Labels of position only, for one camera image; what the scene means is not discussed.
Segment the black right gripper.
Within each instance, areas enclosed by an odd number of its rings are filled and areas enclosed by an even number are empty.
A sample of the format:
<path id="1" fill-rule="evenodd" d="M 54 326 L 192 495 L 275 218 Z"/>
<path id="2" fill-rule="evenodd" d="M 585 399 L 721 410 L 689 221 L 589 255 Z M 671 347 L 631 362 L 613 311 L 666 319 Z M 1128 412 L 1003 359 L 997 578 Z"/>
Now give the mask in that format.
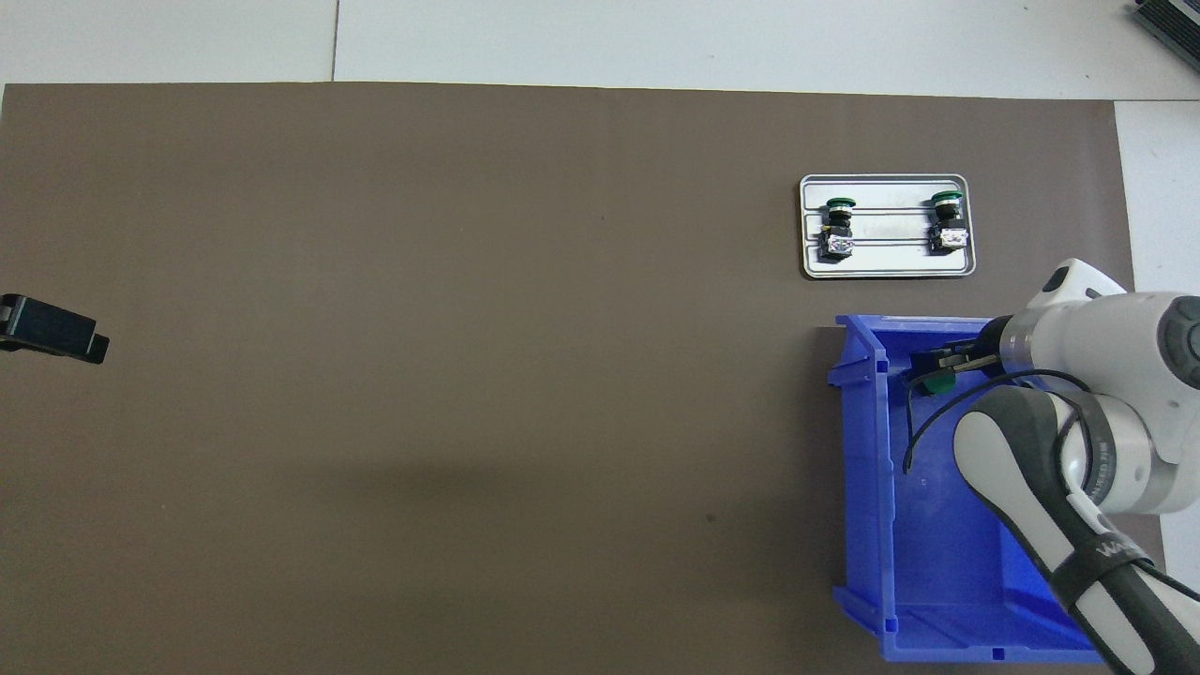
<path id="1" fill-rule="evenodd" d="M 914 362 L 904 374 L 905 384 L 913 389 L 954 389 L 956 376 L 970 370 L 1003 375 L 1006 368 L 1001 359 L 1001 339 L 1008 323 L 1009 316 L 995 317 L 986 322 L 973 342 L 952 341 L 934 350 L 935 362 Z"/>

